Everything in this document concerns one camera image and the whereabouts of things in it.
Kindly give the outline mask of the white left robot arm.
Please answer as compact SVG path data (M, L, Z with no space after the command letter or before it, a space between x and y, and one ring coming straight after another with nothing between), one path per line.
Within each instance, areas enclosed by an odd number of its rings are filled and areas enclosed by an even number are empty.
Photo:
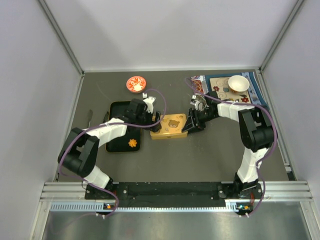
M96 192L102 198L109 198L114 191L113 180L96 165L98 150L102 145L123 137L128 127L159 131L161 113L154 112L155 100L153 96L143 100L134 98L121 114L98 126L73 128L58 156L59 166L96 186Z

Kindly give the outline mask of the silver tin lid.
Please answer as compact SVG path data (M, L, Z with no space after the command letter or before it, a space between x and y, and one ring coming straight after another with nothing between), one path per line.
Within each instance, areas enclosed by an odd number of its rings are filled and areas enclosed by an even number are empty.
M187 121L187 116L184 113L167 114L161 121L162 133L182 133L182 128Z

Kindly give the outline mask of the silver metal tongs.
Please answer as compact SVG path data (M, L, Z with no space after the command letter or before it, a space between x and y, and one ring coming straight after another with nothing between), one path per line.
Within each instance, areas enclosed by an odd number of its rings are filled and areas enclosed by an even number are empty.
M91 127L92 118L93 118L93 110L90 109L87 114L87 128ZM107 122L108 119L109 119L109 112L107 111L103 117L102 123Z

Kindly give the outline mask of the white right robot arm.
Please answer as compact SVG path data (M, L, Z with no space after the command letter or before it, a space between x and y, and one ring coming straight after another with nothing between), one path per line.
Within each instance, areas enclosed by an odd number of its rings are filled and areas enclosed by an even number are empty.
M261 107L232 100L220 100L215 91L192 95L186 123L182 132L197 133L205 130L206 123L216 118L228 118L239 123L244 145L241 165L235 173L231 195L245 198L258 185L260 160L275 141L275 131L268 111Z

